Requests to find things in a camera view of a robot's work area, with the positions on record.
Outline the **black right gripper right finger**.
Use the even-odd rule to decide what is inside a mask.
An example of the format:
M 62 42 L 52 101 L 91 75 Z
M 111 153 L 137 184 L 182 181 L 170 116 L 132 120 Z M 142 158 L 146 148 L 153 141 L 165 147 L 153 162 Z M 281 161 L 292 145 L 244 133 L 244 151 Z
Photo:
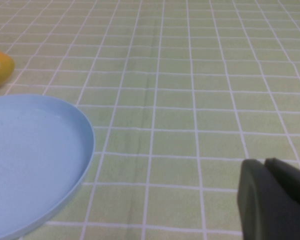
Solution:
M 289 197 L 300 204 L 300 169 L 277 158 L 267 158 L 264 165 Z

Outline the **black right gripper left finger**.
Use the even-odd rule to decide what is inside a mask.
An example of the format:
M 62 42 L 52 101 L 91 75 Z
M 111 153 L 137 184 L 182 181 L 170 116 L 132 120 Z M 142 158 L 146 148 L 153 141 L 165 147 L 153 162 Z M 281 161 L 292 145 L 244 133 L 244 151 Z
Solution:
M 256 159 L 241 164 L 237 192 L 243 239 L 300 240 L 300 204 Z

